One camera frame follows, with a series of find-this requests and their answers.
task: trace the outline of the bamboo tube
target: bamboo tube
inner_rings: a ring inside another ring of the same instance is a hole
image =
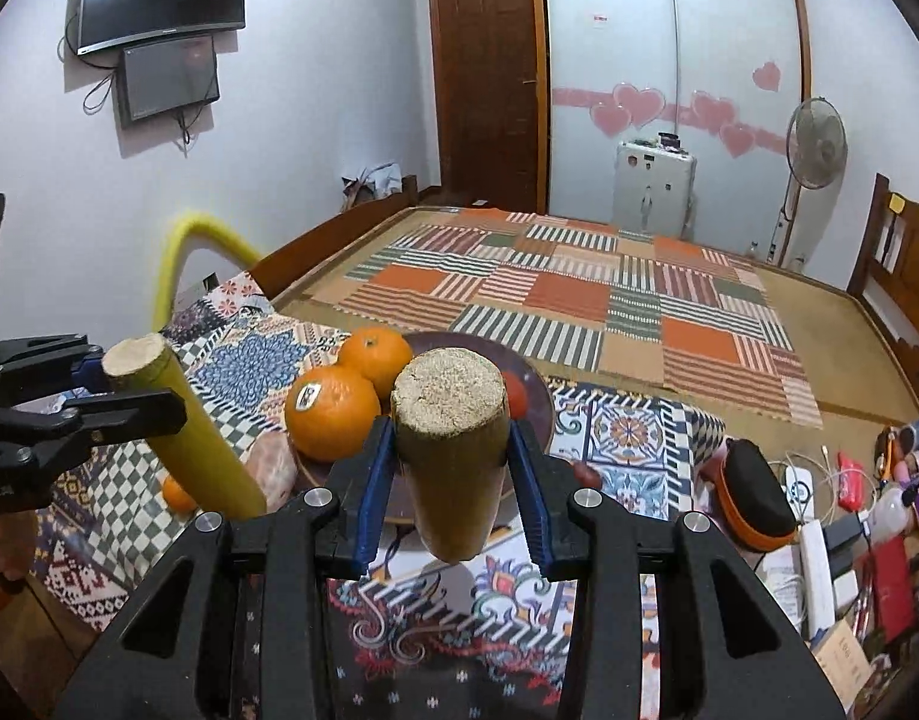
[[[475,557],[506,474],[509,403],[499,369],[467,349],[432,349],[403,369],[391,400],[420,537],[444,562]]]
[[[163,336],[150,333],[120,341],[103,356],[102,367],[117,391],[168,388],[182,397],[187,415],[182,430],[146,442],[199,506],[230,519],[266,513],[259,485],[203,409]]]

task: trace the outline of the sliding wardrobe door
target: sliding wardrobe door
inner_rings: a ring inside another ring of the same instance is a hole
[[[679,135],[696,156],[693,240],[768,254],[802,96],[794,0],[676,0]]]
[[[547,0],[549,213],[612,218],[616,146],[672,128],[673,0]]]

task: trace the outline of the fruit bowl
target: fruit bowl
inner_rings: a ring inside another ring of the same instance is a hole
[[[501,343],[489,341],[488,338],[466,335],[465,333],[409,333],[405,336],[405,339],[409,342],[414,354],[419,355],[429,351],[429,349],[458,346],[482,355],[499,370],[509,371],[519,377],[525,386],[526,400],[528,401],[525,418],[532,425],[540,445],[549,449],[549,442],[552,441],[552,425],[555,418],[552,396],[549,395],[546,381],[522,356]],[[326,477],[331,468],[329,464],[315,463],[315,461],[309,460],[309,458],[299,453],[297,453],[297,460],[299,470],[306,476],[309,484],[320,487],[320,485],[326,483]],[[507,495],[512,494],[512,491],[512,480],[509,478],[509,474],[506,474],[506,479],[502,486],[502,497],[506,498]],[[412,497],[409,494],[408,485],[405,483],[403,476],[397,471],[396,478],[393,480],[392,490],[389,493],[386,522],[395,525],[412,525],[413,517]]]

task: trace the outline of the power strip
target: power strip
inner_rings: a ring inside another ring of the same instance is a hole
[[[797,522],[809,522],[816,519],[816,506],[813,504],[813,474],[798,466],[786,466],[786,500],[792,509]]]
[[[836,599],[833,577],[829,573],[829,555],[818,519],[807,522],[799,531],[799,557],[803,563],[806,586],[806,631],[811,640],[818,632],[832,628],[836,622]]]

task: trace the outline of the wooden bed frame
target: wooden bed frame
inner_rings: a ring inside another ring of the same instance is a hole
[[[866,232],[846,291],[887,339],[919,400],[919,203],[892,191],[885,175],[876,176]],[[914,333],[908,332],[911,327]],[[902,328],[912,338],[899,335]]]
[[[403,177],[403,191],[352,206],[265,257],[249,273],[266,298],[278,298],[289,285],[323,265],[385,220],[419,204],[416,176]]]

